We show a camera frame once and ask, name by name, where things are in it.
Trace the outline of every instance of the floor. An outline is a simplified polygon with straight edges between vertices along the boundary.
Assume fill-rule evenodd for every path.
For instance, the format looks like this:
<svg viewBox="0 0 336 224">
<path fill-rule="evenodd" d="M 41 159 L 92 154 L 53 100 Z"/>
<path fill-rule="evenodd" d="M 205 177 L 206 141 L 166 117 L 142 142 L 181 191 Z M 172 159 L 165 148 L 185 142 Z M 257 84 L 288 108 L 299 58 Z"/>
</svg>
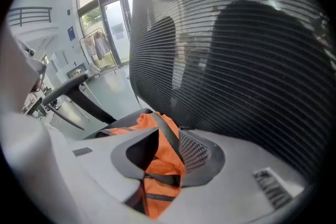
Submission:
<svg viewBox="0 0 336 224">
<path fill-rule="evenodd" d="M 138 103 L 134 96 L 130 81 L 127 79 L 129 67 L 126 66 L 117 69 L 115 72 L 116 74 L 113 71 L 107 72 L 87 82 L 88 88 L 97 98 L 101 107 L 115 119 L 120 119 L 141 108 L 149 108 L 149 106 L 140 99 L 140 103 Z M 90 91 L 86 90 L 85 93 L 95 102 Z M 84 131 L 78 129 L 55 115 L 50 121 L 50 124 L 62 132 L 66 138 L 71 140 L 81 140 L 106 126 L 105 123 L 93 118 L 73 102 L 65 101 L 59 108 L 59 112 L 84 128 Z"/>
</svg>

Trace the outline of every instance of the chair seat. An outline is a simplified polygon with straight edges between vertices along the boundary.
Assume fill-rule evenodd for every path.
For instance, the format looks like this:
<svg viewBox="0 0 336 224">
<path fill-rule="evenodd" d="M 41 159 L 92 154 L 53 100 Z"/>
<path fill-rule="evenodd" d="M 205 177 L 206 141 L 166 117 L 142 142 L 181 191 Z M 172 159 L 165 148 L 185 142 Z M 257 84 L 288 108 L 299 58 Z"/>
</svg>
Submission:
<svg viewBox="0 0 336 224">
<path fill-rule="evenodd" d="M 112 122 L 111 124 L 105 126 L 104 128 L 100 129 L 97 132 L 94 132 L 93 134 L 90 134 L 89 136 L 85 137 L 84 139 L 91 139 L 91 138 L 98 138 L 98 137 L 102 137 L 102 136 L 106 136 L 106 135 L 102 135 L 102 136 L 98 136 L 99 132 L 103 129 L 111 129 L 111 128 L 121 128 L 121 127 L 131 127 L 136 125 L 137 123 L 137 119 L 138 117 L 140 117 L 141 114 L 150 114 L 153 111 L 151 111 L 150 109 L 140 109 L 138 111 L 135 111 L 115 122 Z"/>
</svg>

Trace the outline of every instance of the black mesh grille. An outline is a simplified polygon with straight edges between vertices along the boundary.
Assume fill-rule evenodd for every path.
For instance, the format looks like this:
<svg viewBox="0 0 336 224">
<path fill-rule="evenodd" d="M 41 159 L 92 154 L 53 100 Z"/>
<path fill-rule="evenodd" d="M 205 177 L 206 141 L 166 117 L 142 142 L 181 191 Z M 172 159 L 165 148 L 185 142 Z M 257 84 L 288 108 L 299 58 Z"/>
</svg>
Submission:
<svg viewBox="0 0 336 224">
<path fill-rule="evenodd" d="M 207 147 L 185 133 L 180 133 L 180 153 L 187 173 L 203 166 L 209 158 Z"/>
<path fill-rule="evenodd" d="M 130 80 L 179 126 L 317 173 L 335 123 L 334 39 L 316 0 L 134 0 Z"/>
</svg>

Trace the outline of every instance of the door frame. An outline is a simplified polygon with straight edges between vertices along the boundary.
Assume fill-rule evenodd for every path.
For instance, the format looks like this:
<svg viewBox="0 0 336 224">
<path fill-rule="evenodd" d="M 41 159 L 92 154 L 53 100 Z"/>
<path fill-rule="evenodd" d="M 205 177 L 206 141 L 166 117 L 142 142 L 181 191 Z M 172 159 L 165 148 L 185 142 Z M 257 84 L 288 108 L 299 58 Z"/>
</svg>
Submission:
<svg viewBox="0 0 336 224">
<path fill-rule="evenodd" d="M 106 31 L 107 39 L 108 39 L 109 43 L 111 44 L 111 49 L 112 49 L 112 53 L 114 55 L 114 58 L 115 58 L 116 62 L 118 63 L 118 65 L 123 67 L 123 66 L 129 65 L 130 62 L 129 61 L 127 61 L 127 62 L 121 62 L 120 61 L 120 57 L 118 55 L 118 51 L 117 51 L 117 49 L 115 47 L 115 44 L 114 44 L 114 41 L 113 41 L 111 29 L 109 27 L 109 23 L 108 23 L 106 11 L 105 11 L 105 6 L 107 6 L 111 3 L 114 3 L 116 1 L 120 1 L 120 6 L 121 6 L 121 10 L 122 10 L 122 17 L 123 17 L 123 20 L 124 20 L 124 23 L 125 23 L 125 26 L 126 26 L 126 33 L 127 33 L 127 36 L 128 36 L 129 42 L 130 42 L 131 41 L 130 40 L 131 17 L 130 17 L 130 7 L 129 7 L 129 4 L 128 4 L 128 0 L 106 0 L 102 3 L 100 3 L 100 7 L 101 7 L 100 14 L 101 14 L 102 22 L 104 24 L 104 28 L 105 28 L 105 31 Z"/>
</svg>

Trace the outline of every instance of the equipment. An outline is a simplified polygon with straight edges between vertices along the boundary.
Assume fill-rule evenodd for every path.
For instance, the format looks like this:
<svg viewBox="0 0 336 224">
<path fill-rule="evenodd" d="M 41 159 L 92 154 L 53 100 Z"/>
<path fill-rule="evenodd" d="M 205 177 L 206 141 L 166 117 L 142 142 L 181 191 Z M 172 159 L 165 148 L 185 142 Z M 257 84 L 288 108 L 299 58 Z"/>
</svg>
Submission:
<svg viewBox="0 0 336 224">
<path fill-rule="evenodd" d="M 315 0 L 134 1 L 130 82 L 181 128 L 187 170 L 158 222 L 279 223 L 304 206 L 335 124 L 334 48 L 328 24 L 315 32 L 321 14 Z M 116 121 L 79 91 L 86 79 L 44 102 L 65 94 L 106 128 L 151 112 Z M 142 179 L 156 128 L 67 143 L 20 114 L 4 115 L 3 126 L 8 163 L 54 222 L 151 221 L 133 209 L 146 212 Z"/>
</svg>

